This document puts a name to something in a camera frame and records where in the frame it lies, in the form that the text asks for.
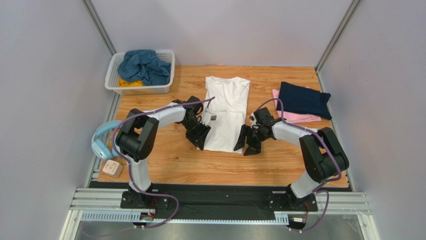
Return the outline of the white t-shirt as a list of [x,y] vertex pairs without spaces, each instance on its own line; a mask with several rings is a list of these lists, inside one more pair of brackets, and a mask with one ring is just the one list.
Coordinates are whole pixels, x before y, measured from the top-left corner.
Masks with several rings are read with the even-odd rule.
[[251,81],[241,77],[205,78],[206,99],[214,97],[204,108],[209,108],[217,118],[211,127],[204,145],[205,151],[242,154],[234,151],[241,126],[246,122]]

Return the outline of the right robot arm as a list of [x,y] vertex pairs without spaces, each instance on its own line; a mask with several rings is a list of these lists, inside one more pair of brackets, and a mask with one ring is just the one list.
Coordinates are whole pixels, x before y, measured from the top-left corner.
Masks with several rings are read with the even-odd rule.
[[314,193],[328,182],[342,177],[350,164],[335,132],[330,127],[306,128],[274,118],[266,107],[250,116],[251,125],[242,125],[234,150],[246,147],[244,156],[257,155],[262,142],[281,140],[300,147],[305,172],[286,187],[280,198],[284,207],[301,210],[313,201]]

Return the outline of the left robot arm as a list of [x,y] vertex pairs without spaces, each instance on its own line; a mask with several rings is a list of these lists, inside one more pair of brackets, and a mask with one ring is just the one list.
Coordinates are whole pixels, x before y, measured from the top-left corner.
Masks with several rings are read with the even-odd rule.
[[147,209],[154,207],[157,200],[169,201],[170,196],[150,193],[152,181],[149,175],[149,156],[154,148],[160,129],[172,124],[181,124],[185,137],[196,148],[203,150],[211,127],[202,121],[200,114],[204,103],[191,96],[188,100],[176,99],[170,104],[151,111],[132,109],[125,120],[114,129],[114,150],[128,164],[128,190],[123,192],[122,209]]

